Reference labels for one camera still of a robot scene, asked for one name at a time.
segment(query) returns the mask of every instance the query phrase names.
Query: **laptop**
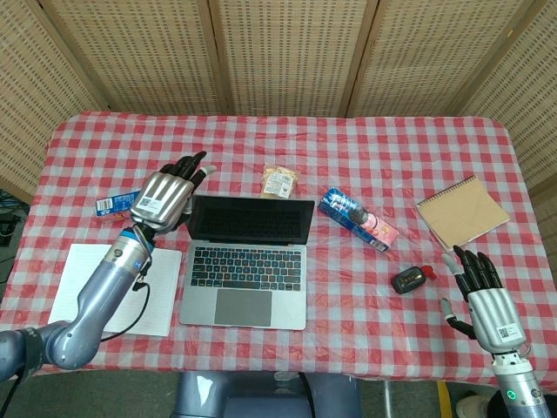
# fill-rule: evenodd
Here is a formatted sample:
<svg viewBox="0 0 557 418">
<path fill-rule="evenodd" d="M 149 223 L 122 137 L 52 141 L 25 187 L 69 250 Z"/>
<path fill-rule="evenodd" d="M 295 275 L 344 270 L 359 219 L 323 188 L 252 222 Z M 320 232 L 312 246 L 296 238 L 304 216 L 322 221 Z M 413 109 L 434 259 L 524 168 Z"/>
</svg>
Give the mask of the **laptop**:
<svg viewBox="0 0 557 418">
<path fill-rule="evenodd" d="M 197 195 L 180 322 L 305 328 L 310 200 Z"/>
</svg>

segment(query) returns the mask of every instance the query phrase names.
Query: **laptop touchpad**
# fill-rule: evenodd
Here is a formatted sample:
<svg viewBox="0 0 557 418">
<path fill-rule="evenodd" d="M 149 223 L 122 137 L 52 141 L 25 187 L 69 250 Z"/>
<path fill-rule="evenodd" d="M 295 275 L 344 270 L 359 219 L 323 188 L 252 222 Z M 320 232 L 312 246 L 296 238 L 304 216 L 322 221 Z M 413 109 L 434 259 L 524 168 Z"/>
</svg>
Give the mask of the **laptop touchpad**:
<svg viewBox="0 0 557 418">
<path fill-rule="evenodd" d="M 271 292 L 219 289 L 215 325 L 269 327 L 271 301 Z"/>
</svg>

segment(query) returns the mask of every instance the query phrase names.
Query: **gingham tablecloth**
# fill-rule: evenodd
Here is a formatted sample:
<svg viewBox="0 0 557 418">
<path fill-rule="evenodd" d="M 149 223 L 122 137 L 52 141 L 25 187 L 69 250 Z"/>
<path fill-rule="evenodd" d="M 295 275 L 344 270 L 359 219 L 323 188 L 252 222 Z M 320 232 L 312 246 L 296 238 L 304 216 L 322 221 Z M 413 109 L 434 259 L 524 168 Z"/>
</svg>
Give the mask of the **gingham tablecloth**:
<svg viewBox="0 0 557 418">
<path fill-rule="evenodd" d="M 466 305 L 415 208 L 475 174 L 511 221 L 466 248 L 488 253 L 499 268 L 532 343 L 536 374 L 542 386 L 557 390 L 557 293 L 509 136 L 484 118 L 75 116 L 54 132 L 0 327 L 46 325 L 70 244 L 108 244 L 129 225 L 98 219 L 97 199 L 138 190 L 163 164 L 201 150 L 218 172 L 199 193 L 258 196 L 265 165 L 283 165 L 299 172 L 294 197 L 317 201 L 339 187 L 400 235 L 379 253 L 316 209 L 301 332 L 181 325 L 183 257 L 170 335 L 128 334 L 103 343 L 90 368 L 303 370 L 494 383 L 490 355 L 443 320 L 442 297 L 463 319 Z M 159 237 L 158 246 L 185 253 L 188 240 L 181 227 Z M 404 295 L 393 291 L 394 274 L 424 264 L 434 266 L 436 281 Z M 148 281 L 155 286 L 156 274 Z"/>
</svg>

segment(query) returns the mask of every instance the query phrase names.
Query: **robotic arm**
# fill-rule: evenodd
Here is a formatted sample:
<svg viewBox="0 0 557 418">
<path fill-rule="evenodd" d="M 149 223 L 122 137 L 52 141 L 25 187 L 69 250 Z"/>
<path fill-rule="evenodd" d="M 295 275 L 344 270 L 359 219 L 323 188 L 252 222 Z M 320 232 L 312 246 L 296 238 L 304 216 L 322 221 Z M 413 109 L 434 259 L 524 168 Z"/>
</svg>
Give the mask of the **robotic arm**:
<svg viewBox="0 0 557 418">
<path fill-rule="evenodd" d="M 106 323 L 135 282 L 142 286 L 151 266 L 156 234 L 176 229 L 191 194 L 216 167 L 201 168 L 206 152 L 181 158 L 153 173 L 131 208 L 135 224 L 125 228 L 77 297 L 77 318 L 39 329 L 0 333 L 0 381 L 25 379 L 44 363 L 67 370 L 81 368 L 97 353 Z"/>
<path fill-rule="evenodd" d="M 478 256 L 455 246 L 464 270 L 453 258 L 443 254 L 443 261 L 457 281 L 468 303 L 472 325 L 457 320 L 447 299 L 441 309 L 451 327 L 468 338 L 478 340 L 493 357 L 493 373 L 512 418 L 551 418 L 540 385 L 530 361 L 520 348 L 526 344 L 526 334 L 509 292 L 501 284 L 491 260 L 483 253 Z"/>
</svg>

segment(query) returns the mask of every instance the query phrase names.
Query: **tablecloth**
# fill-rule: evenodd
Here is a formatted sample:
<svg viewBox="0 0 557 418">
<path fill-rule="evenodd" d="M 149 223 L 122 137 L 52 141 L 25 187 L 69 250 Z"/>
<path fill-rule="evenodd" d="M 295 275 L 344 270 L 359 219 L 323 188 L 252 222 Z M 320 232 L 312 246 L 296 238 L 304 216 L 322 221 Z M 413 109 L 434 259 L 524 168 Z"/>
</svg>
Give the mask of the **tablecloth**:
<svg viewBox="0 0 557 418">
<path fill-rule="evenodd" d="M 97 199 L 138 190 L 166 162 L 201 150 L 218 171 L 199 193 L 258 196 L 265 165 L 283 165 L 299 172 L 293 197 L 317 201 L 336 186 L 400 235 L 379 253 L 316 209 L 307 243 L 304 331 L 181 325 L 183 257 L 170 335 L 127 334 L 103 343 L 89 368 L 303 370 L 494 383 L 490 355 L 443 320 L 442 297 L 461 319 L 468 318 L 466 304 L 415 207 L 475 174 L 511 221 L 466 248 L 488 253 L 499 268 L 531 341 L 529 358 L 541 385 L 557 390 L 557 293 L 509 135 L 486 118 L 115 112 L 70 118 L 48 148 L 0 327 L 46 325 L 70 244 L 111 243 L 130 224 L 98 219 Z M 188 241 L 181 227 L 158 237 L 158 246 L 186 253 Z M 404 295 L 393 291 L 394 274 L 424 264 L 439 278 Z M 156 274 L 148 281 L 155 286 Z"/>
</svg>

